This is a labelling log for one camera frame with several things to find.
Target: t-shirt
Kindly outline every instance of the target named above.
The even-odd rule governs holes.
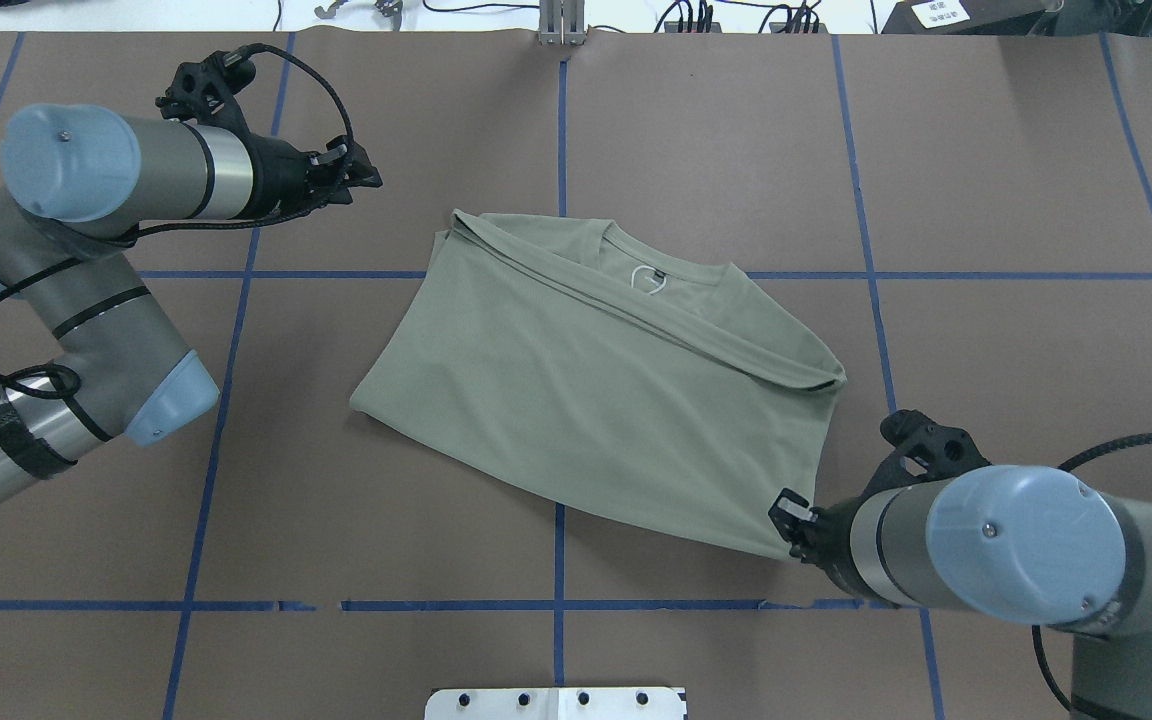
[[[611,220],[456,211],[349,406],[575,509],[782,559],[767,509],[814,494],[844,382],[735,265]]]

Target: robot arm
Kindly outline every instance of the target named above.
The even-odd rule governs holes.
[[[32,105],[9,120],[0,301],[18,291],[63,354],[0,374],[0,502],[114,437],[150,445],[215,403],[211,374],[122,255],[137,237],[282,222],[380,185],[348,119],[325,152],[248,131],[234,94],[262,47],[181,65],[157,101],[164,119]],[[149,218],[248,222],[138,229]]]
[[[1055,468],[992,465],[961,429],[892,415],[859,497],[770,515],[842,591],[1074,634],[1073,720],[1152,720],[1152,503]],[[925,469],[910,475],[902,461]]]

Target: metal bracket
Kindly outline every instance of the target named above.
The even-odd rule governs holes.
[[[685,720],[684,688],[442,689],[425,720]]]
[[[540,0],[540,45],[585,45],[585,0]]]

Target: folded t-shirt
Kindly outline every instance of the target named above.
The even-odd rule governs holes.
[[[735,265],[611,220],[457,211],[349,400],[540,497],[768,558],[812,498],[844,370]]]

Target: black tape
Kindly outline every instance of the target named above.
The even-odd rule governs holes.
[[[137,300],[137,297],[146,296],[149,293],[150,288],[142,285],[134,287],[131,290],[123,290],[116,293],[116,295],[111,295],[109,297],[106,297],[106,300],[101,300],[100,302],[97,302],[97,304],[88,306],[88,309],[83,310],[82,313],[77,313],[68,320],[65,320],[65,323],[60,323],[55,328],[51,328],[51,336],[60,340],[60,338],[65,338],[65,333],[77,328],[78,325],[91,320],[97,314],[108,313],[108,311],[113,310],[114,306],[122,305],[128,300]]]
[[[0,450],[20,469],[40,480],[50,480],[77,465],[77,462],[65,460],[52,450],[45,439],[29,432],[17,409],[8,401],[8,391],[3,386],[0,386]]]

